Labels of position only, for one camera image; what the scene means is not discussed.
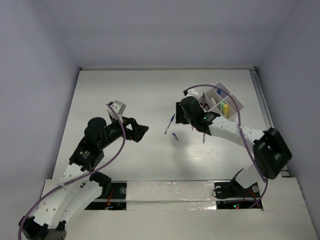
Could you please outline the blue pen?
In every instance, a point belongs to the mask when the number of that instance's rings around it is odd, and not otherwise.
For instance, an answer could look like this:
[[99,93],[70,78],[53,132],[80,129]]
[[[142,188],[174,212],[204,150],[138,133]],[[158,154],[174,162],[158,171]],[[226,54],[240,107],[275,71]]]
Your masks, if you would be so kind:
[[165,135],[166,135],[167,132],[169,131],[169,128],[170,128],[172,122],[173,122],[174,119],[175,119],[175,115],[176,115],[176,114],[173,114],[173,116],[171,117],[171,119],[170,119],[170,121],[169,121],[169,123],[168,123],[168,125],[167,125],[167,127],[166,127],[166,129],[165,129],[165,132],[164,132]]

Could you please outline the black handled scissors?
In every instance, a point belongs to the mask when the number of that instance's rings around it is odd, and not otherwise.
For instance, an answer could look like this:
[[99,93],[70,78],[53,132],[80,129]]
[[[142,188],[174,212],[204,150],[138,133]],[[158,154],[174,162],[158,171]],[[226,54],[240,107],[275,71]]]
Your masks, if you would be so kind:
[[202,93],[202,107],[205,111],[208,111],[210,109],[208,105],[207,97],[204,92]]

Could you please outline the clear green tube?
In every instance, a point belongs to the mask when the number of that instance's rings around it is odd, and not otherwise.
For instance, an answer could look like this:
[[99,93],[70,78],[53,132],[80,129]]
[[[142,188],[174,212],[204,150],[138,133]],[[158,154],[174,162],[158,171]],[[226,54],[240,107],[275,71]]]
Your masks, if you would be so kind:
[[221,102],[221,103],[220,103],[220,112],[221,112],[221,113],[224,113],[224,105],[225,105],[224,102]]

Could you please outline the yellow white glue stick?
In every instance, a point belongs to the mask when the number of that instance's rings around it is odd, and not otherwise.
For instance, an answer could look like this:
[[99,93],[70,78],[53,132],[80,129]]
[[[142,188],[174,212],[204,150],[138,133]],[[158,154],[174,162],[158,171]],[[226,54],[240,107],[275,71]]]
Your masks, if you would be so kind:
[[229,117],[229,106],[227,104],[223,105],[223,116],[228,119]]

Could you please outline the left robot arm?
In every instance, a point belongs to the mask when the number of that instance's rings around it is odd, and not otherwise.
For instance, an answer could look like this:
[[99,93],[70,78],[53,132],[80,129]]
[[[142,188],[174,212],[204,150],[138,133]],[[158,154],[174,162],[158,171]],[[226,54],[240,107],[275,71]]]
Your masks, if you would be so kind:
[[40,199],[42,205],[36,203],[20,220],[18,238],[65,239],[70,225],[93,200],[112,193],[112,179],[98,167],[103,150],[119,138],[137,143],[148,130],[134,118],[112,119],[111,124],[101,117],[89,120],[58,186]]

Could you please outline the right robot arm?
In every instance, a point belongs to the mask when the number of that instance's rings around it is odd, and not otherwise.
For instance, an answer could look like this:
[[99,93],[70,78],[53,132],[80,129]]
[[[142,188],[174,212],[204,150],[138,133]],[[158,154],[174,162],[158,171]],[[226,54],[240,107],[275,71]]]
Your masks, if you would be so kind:
[[188,96],[175,104],[177,124],[189,124],[198,132],[228,140],[244,147],[252,164],[232,178],[230,190],[242,196],[249,187],[262,180],[274,180],[292,159],[292,153],[275,128],[253,129],[230,121],[214,111],[204,111],[199,101]]

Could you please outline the white divided organizer tray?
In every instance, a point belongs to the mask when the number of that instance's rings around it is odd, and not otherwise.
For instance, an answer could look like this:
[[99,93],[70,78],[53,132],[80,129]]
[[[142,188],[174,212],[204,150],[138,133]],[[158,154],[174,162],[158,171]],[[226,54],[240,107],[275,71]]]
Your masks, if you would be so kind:
[[218,82],[214,86],[218,89],[208,86],[196,89],[199,103],[206,112],[216,112],[234,122],[238,119],[238,110],[241,111],[244,105],[222,82]]

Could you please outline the silver taped rail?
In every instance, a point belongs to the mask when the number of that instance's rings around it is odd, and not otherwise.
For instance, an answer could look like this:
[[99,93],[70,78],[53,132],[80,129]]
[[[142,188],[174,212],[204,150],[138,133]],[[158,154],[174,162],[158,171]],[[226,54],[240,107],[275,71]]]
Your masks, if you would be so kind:
[[126,209],[129,211],[216,210],[214,181],[128,181]]

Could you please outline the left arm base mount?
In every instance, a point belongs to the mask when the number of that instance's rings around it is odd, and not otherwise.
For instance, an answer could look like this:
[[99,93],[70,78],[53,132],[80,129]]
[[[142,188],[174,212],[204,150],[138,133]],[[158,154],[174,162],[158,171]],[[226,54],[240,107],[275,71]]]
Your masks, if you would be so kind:
[[101,173],[96,172],[89,177],[88,181],[81,184],[83,189],[88,182],[97,182],[101,188],[101,195],[92,201],[85,210],[126,210],[126,182],[112,182],[112,179]]

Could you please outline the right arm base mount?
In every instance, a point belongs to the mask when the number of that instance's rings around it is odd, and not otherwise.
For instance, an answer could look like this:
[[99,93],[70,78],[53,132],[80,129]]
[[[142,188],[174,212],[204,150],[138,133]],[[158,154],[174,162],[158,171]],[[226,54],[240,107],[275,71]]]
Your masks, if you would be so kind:
[[260,199],[260,189],[255,182],[247,188],[242,187],[236,177],[240,171],[229,181],[218,181],[214,183],[211,194],[216,199],[218,210],[239,209],[263,209]]

